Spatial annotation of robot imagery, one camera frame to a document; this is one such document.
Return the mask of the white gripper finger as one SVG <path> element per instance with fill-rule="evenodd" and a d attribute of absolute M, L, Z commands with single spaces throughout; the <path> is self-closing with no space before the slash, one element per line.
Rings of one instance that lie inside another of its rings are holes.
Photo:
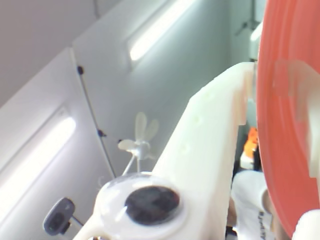
<path fill-rule="evenodd" d="M 222 240 L 238 127 L 256 65 L 238 63 L 194 94 L 151 172 L 106 183 L 77 240 Z"/>
<path fill-rule="evenodd" d="M 292 240 L 320 240 L 320 210 L 305 212 L 297 222 Z"/>

